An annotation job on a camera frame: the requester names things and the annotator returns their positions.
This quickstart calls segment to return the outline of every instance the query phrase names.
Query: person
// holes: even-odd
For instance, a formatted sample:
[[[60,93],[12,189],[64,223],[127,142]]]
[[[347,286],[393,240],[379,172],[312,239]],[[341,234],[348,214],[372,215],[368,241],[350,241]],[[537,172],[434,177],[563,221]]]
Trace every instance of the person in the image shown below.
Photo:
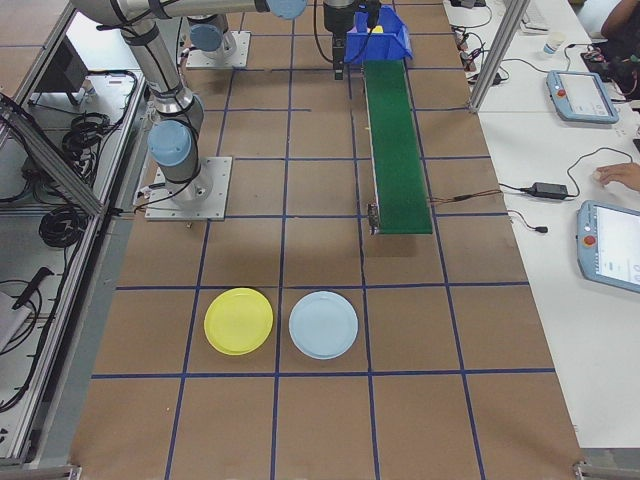
[[[602,24],[600,33],[606,42],[598,44],[607,60],[640,55],[640,2],[620,0]]]
[[[640,99],[640,2],[620,0],[602,24],[607,39],[597,49],[608,62],[607,76],[613,79],[628,100]]]
[[[620,182],[624,186],[640,192],[640,164],[618,163],[596,168],[597,179],[601,185],[608,185],[611,182]]]

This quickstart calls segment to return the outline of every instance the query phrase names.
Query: blue bin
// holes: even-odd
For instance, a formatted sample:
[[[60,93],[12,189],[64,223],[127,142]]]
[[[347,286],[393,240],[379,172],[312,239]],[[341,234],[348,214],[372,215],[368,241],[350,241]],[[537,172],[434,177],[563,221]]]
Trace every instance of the blue bin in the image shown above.
[[[409,30],[396,12],[388,5],[380,8],[378,20],[384,33],[372,33],[364,53],[358,56],[367,40],[367,14],[356,13],[355,28],[347,33],[346,62],[360,64],[365,60],[400,60],[413,58]]]

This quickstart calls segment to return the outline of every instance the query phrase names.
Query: yellow plate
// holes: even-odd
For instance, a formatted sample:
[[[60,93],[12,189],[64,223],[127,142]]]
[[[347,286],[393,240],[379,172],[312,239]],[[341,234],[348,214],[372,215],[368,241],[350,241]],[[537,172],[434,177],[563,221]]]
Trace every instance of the yellow plate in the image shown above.
[[[217,297],[204,318],[209,343],[227,355],[243,355],[260,347],[271,333],[269,300],[250,288],[234,288]]]

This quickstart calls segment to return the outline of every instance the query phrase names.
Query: light blue plate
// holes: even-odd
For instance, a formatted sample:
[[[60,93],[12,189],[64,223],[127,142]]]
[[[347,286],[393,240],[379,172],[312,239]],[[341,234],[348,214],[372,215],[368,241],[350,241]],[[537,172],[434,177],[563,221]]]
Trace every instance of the light blue plate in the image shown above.
[[[314,292],[296,303],[289,333],[311,358],[329,360],[349,350],[358,336],[358,316],[351,304],[333,292]]]

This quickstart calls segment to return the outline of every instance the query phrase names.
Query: plate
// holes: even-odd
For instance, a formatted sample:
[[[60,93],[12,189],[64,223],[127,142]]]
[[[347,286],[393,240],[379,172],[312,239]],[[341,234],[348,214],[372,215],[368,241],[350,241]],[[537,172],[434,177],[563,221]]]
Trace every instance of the plate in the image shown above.
[[[209,343],[227,355],[244,355],[260,347],[273,327],[273,310],[264,295],[234,288],[218,296],[204,319]]]
[[[333,292],[314,292],[296,303],[289,333],[311,358],[329,360],[345,353],[358,336],[358,316],[351,304]]]

